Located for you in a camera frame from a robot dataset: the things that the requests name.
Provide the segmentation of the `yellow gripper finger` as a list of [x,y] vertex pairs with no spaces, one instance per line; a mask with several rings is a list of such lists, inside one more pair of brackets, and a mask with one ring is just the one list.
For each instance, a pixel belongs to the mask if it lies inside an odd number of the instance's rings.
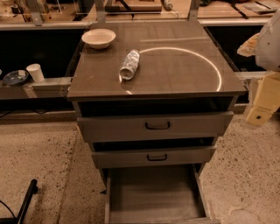
[[256,45],[259,34],[255,34],[246,40],[238,49],[237,53],[244,57],[250,57],[256,54]]

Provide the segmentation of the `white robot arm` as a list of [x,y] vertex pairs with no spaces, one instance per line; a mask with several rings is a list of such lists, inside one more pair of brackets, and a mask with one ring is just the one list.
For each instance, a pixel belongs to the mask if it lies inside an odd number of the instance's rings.
[[255,56],[255,63],[267,71],[280,71],[280,9],[237,50],[244,57]]

